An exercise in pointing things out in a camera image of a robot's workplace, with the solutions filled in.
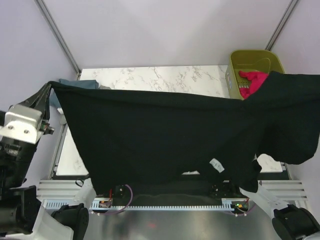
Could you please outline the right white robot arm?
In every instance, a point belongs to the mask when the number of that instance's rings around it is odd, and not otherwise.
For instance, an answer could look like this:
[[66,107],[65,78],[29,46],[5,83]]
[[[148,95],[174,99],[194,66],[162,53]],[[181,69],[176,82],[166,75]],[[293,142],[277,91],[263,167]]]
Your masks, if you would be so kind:
[[250,192],[243,180],[236,179],[229,184],[229,191],[235,197],[244,195],[258,205],[271,218],[272,226],[282,240],[320,238],[320,224],[307,209],[276,197],[262,185],[257,185],[256,192]]

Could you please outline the black t shirt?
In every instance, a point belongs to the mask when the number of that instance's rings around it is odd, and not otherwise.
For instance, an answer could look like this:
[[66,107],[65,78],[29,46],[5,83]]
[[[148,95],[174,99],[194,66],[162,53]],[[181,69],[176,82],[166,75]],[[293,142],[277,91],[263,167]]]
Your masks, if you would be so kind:
[[320,77],[271,72],[247,99],[84,89],[52,82],[97,194],[119,185],[161,184],[197,171],[255,193],[261,154],[299,165],[320,136]]

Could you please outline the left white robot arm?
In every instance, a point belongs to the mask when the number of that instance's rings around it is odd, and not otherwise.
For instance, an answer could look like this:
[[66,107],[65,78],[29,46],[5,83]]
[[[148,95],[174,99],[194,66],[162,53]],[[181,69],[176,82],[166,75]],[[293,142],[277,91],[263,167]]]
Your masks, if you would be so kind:
[[87,177],[72,201],[49,214],[34,185],[22,187],[40,138],[54,133],[50,126],[52,83],[0,113],[0,237],[6,240],[82,240],[89,208],[96,194],[106,196],[108,182],[92,185]]

